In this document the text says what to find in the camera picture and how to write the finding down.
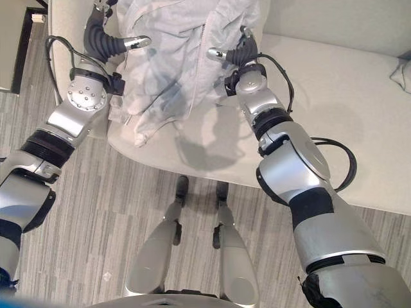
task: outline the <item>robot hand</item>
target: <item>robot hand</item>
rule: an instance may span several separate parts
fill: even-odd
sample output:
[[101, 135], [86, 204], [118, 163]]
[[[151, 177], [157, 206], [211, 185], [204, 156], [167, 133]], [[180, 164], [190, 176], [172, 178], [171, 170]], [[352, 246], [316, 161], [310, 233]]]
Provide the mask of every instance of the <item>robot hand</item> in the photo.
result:
[[103, 26], [112, 15], [111, 6], [117, 0], [95, 0], [92, 13], [84, 31], [84, 48], [88, 55], [106, 63], [111, 56], [125, 53], [130, 49], [142, 48], [151, 44], [145, 35], [129, 38], [114, 38], [104, 32]]
[[86, 55], [62, 37], [48, 37], [47, 52], [58, 40], [81, 58], [71, 69], [66, 98], [47, 123], [0, 165], [0, 292], [15, 291], [16, 281], [12, 279], [19, 261], [21, 234], [39, 227], [54, 203], [56, 195], [47, 184], [57, 180], [93, 123], [105, 114], [109, 95], [123, 94], [121, 75], [109, 75], [103, 64], [110, 56], [151, 42], [146, 36], [116, 39], [104, 32], [103, 25], [112, 14], [110, 7], [116, 2], [94, 2], [84, 33]]
[[263, 159], [256, 176], [261, 188], [291, 209], [295, 245], [308, 274], [302, 290], [309, 303], [314, 307], [411, 307], [407, 285], [394, 268], [385, 265], [385, 253], [370, 230], [332, 188], [325, 158], [290, 117], [290, 106], [286, 110], [267, 88], [252, 34], [247, 28], [241, 32], [244, 40], [237, 49], [212, 48], [209, 56], [238, 66], [225, 80], [227, 95], [237, 95], [259, 141]]

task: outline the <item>floor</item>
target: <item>floor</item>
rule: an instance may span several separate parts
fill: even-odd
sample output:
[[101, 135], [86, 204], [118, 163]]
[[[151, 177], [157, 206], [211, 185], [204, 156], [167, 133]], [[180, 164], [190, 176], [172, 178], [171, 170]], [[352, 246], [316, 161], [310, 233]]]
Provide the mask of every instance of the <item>floor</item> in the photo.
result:
[[[33, 27], [20, 96], [0, 93], [0, 157], [19, 148], [55, 104], [43, 51], [46, 32], [41, 24]], [[121, 156], [104, 140], [88, 138], [54, 185], [58, 198], [45, 223], [23, 237], [18, 296], [71, 306], [120, 297], [127, 264], [160, 222], [177, 177]], [[190, 178], [169, 289], [218, 294], [219, 253], [211, 246], [215, 185]], [[304, 273], [289, 209], [259, 189], [237, 185], [231, 185], [229, 204], [258, 274], [261, 306], [310, 307], [297, 280]], [[388, 264], [411, 287], [411, 217], [356, 209], [388, 251]]]

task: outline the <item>black cable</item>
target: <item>black cable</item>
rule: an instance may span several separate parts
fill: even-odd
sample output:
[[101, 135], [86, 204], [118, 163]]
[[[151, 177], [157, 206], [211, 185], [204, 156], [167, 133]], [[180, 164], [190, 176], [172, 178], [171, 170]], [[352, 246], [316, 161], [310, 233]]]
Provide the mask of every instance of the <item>black cable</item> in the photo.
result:
[[52, 70], [52, 68], [51, 68], [51, 58], [50, 58], [50, 49], [51, 49], [51, 46], [53, 45], [53, 43], [54, 43], [56, 40], [59, 41], [60, 43], [62, 43], [62, 44], [67, 48], [67, 50], [70, 52], [71, 67], [72, 67], [72, 68], [75, 68], [75, 67], [76, 67], [75, 64], [74, 64], [74, 55], [78, 55], [78, 56], [80, 56], [80, 57], [82, 57], [82, 58], [90, 61], [90, 62], [93, 63], [95, 66], [97, 66], [97, 67], [102, 71], [102, 73], [104, 74], [104, 76], [106, 77], [106, 79], [107, 79], [107, 81], [108, 81], [108, 83], [109, 83], [109, 86], [110, 86], [110, 87], [112, 86], [110, 75], [109, 75], [108, 72], [105, 70], [104, 66], [102, 66], [99, 62], [97, 62], [95, 59], [91, 58], [90, 56], [87, 56], [87, 55], [85, 55], [85, 54], [77, 51], [77, 50], [70, 44], [70, 42], [69, 42], [67, 39], [65, 39], [64, 37], [58, 37], [58, 36], [55, 36], [55, 35], [49, 35], [49, 36], [46, 38], [46, 41], [45, 41], [45, 44], [44, 44], [44, 47], [45, 47], [45, 50], [46, 50], [46, 60], [48, 61], [48, 62], [47, 62], [47, 68], [48, 68], [48, 72], [49, 72], [49, 75], [50, 75], [50, 78], [51, 78], [51, 82], [53, 83], [54, 90], [55, 90], [55, 92], [57, 93], [57, 99], [58, 99], [58, 102], [59, 102], [59, 103], [63, 102], [63, 99], [62, 99], [62, 97], [61, 97], [61, 95], [60, 95], [60, 92], [58, 91], [56, 78], [55, 78], [55, 76], [54, 76], [54, 74], [53, 74], [53, 70]]
[[333, 139], [328, 139], [328, 138], [320, 138], [320, 137], [312, 137], [311, 138], [314, 141], [320, 141], [320, 142], [314, 142], [317, 146], [321, 146], [324, 144], [330, 144], [332, 146], [338, 146], [339, 148], [343, 149], [349, 159], [349, 169], [348, 169], [348, 174], [345, 177], [344, 181], [338, 186], [336, 189], [334, 189], [336, 192], [342, 191], [343, 189], [347, 188], [349, 184], [354, 180], [355, 174], [357, 173], [357, 160], [355, 158], [354, 153], [345, 145], [343, 145], [341, 142], [335, 141]]
[[281, 75], [283, 75], [285, 81], [287, 81], [288, 93], [290, 95], [290, 102], [288, 103], [287, 114], [291, 114], [293, 112], [292, 106], [293, 106], [293, 100], [294, 100], [294, 87], [293, 87], [293, 84], [292, 84], [291, 80], [289, 79], [285, 69], [283, 69], [283, 67], [280, 65], [280, 63], [278, 63], [277, 60], [275, 60], [272, 56], [266, 55], [264, 53], [259, 53], [256, 56], [252, 56], [251, 58], [247, 59], [243, 63], [246, 64], [246, 63], [250, 62], [251, 60], [255, 60], [256, 58], [267, 58], [267, 59], [269, 59], [277, 67], [277, 69], [280, 71]]

